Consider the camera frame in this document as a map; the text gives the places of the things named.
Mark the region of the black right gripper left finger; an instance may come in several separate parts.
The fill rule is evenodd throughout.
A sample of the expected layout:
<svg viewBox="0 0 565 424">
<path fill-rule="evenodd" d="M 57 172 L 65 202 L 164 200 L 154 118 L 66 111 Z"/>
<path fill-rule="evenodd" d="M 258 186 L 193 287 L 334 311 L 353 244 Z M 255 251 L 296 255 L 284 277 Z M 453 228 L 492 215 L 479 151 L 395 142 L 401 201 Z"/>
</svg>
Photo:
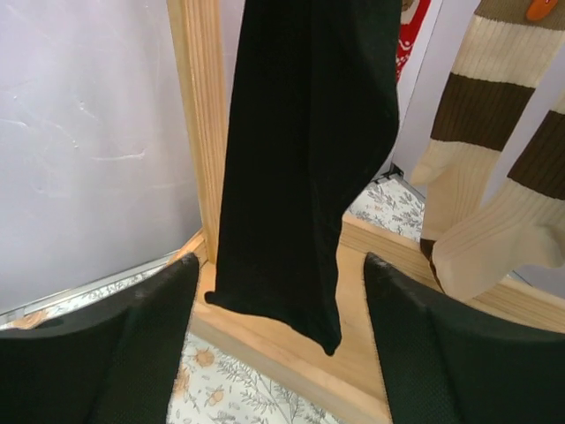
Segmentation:
<svg viewBox="0 0 565 424">
<path fill-rule="evenodd" d="M 199 281 L 187 254 L 33 329 L 1 333 L 3 423 L 164 423 Z"/>
</svg>

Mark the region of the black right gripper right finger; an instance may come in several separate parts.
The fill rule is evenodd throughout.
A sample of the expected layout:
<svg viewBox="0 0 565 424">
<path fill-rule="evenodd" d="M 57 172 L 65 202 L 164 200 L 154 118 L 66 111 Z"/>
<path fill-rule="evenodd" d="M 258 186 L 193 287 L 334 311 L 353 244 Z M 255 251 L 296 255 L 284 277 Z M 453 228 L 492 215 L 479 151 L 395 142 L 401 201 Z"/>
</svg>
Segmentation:
<svg viewBox="0 0 565 424">
<path fill-rule="evenodd" d="M 562 423 L 564 336 L 484 313 L 376 254 L 365 295 L 394 423 Z"/>
</svg>

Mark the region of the cream brown striped sock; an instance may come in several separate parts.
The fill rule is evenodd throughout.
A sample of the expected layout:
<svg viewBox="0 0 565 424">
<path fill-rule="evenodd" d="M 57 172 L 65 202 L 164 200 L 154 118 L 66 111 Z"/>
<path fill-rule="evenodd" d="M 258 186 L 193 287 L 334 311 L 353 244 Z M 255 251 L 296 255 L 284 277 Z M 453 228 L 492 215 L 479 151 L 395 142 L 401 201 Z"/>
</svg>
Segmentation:
<svg viewBox="0 0 565 424">
<path fill-rule="evenodd" d="M 432 251 L 436 280 L 468 300 L 523 265 L 564 264 L 564 101 L 546 114 L 499 191 Z"/>
<path fill-rule="evenodd" d="M 563 44 L 561 1 L 483 1 L 474 11 L 411 175 L 426 188 L 420 249 L 432 269 L 435 243 L 490 200 L 491 173 Z"/>
</svg>

